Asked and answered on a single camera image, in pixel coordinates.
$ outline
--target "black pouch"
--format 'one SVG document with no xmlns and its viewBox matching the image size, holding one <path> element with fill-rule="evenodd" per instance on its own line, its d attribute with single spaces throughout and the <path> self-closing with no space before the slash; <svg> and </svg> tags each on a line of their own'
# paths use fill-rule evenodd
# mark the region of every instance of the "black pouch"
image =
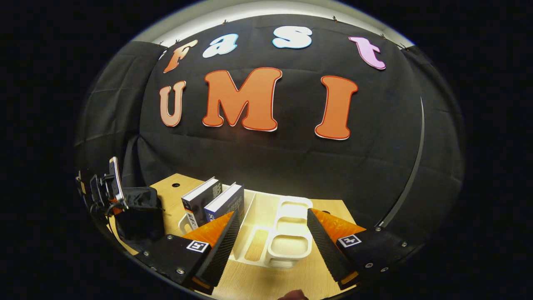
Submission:
<svg viewBox="0 0 533 300">
<path fill-rule="evenodd" d="M 153 187 L 123 188 L 129 209 L 115 216 L 117 234 L 132 249 L 142 252 L 165 235 L 161 200 Z"/>
</svg>

